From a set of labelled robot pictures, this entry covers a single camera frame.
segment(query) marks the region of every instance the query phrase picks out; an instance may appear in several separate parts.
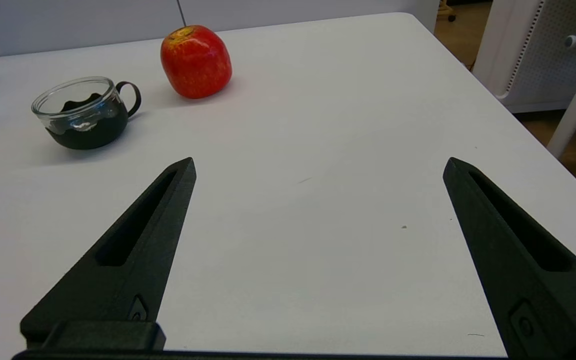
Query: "wooden floor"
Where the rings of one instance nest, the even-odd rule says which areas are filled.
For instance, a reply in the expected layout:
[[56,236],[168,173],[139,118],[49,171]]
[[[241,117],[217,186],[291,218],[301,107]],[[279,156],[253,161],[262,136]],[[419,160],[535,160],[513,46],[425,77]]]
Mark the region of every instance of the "wooden floor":
[[[475,63],[491,4],[483,2],[453,6],[457,13],[454,22],[448,22],[445,17],[437,19],[434,35],[469,69]],[[553,136],[563,113],[563,110],[527,112],[515,114],[515,117],[545,146]],[[560,161],[576,177],[576,133]]]

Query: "screw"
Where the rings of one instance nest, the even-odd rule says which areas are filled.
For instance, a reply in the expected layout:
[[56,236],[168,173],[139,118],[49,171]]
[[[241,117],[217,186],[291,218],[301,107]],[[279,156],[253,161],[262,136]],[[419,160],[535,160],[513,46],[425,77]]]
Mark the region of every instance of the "screw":
[[532,337],[532,335],[535,333],[533,324],[526,317],[519,319],[519,329],[526,338]]

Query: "glass mug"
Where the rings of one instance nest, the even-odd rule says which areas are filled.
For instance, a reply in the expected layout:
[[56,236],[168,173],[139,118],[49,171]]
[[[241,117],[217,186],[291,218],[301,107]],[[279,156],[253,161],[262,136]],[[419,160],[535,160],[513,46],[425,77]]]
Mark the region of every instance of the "glass mug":
[[[119,97],[126,84],[135,93],[130,110]],[[91,76],[51,88],[32,102],[31,109],[57,143],[88,150],[117,139],[141,104],[142,94],[132,82],[121,81],[115,86],[107,77]]]

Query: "red apple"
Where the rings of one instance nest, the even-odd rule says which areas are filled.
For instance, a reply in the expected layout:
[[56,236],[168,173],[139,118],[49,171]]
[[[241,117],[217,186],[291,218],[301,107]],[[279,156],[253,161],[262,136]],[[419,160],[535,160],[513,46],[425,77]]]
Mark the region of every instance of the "red apple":
[[174,91],[200,99],[223,89],[233,66],[222,39],[207,27],[174,30],[161,43],[161,64]]

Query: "white tabletop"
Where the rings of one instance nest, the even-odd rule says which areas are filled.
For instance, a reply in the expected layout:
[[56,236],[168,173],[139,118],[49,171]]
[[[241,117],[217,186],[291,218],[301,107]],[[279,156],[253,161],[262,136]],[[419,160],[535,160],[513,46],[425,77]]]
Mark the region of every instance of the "white tabletop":
[[[172,90],[158,40],[0,57],[0,359],[185,157],[197,183],[158,315],[167,349],[505,355],[446,161],[479,167],[574,253],[576,180],[413,16],[219,35],[234,75],[199,101]],[[135,82],[142,109],[112,145],[62,148],[30,104],[93,75]]]

